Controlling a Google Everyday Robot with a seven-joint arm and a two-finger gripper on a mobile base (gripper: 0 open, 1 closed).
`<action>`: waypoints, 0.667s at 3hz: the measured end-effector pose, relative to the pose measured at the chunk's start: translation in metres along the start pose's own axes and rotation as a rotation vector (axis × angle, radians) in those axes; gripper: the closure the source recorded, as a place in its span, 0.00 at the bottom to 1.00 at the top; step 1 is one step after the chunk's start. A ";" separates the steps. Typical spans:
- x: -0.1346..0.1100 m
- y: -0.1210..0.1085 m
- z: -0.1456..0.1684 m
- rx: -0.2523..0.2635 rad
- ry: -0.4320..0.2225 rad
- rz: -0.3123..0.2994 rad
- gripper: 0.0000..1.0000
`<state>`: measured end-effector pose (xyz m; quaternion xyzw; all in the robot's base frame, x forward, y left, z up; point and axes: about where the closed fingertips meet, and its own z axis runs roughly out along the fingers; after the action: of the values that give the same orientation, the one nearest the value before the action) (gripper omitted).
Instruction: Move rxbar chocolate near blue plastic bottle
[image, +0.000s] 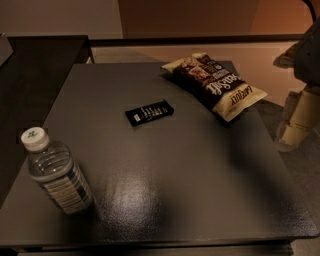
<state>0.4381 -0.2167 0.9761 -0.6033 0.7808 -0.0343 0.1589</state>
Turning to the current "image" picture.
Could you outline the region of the beige taped gripper finger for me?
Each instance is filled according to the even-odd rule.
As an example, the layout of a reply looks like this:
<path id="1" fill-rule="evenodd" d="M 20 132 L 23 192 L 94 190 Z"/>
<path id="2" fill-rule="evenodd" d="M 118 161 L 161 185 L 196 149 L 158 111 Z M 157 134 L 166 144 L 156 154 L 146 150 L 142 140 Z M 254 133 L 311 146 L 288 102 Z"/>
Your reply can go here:
<path id="1" fill-rule="evenodd" d="M 320 122 L 320 88 L 307 85 L 302 91 L 290 92 L 282 121 L 276 131 L 275 147 L 280 152 L 297 148 Z"/>
<path id="2" fill-rule="evenodd" d="M 298 50 L 298 44 L 292 45 L 284 53 L 279 55 L 273 62 L 273 65 L 279 68 L 293 68 L 295 64 L 295 56 Z"/>

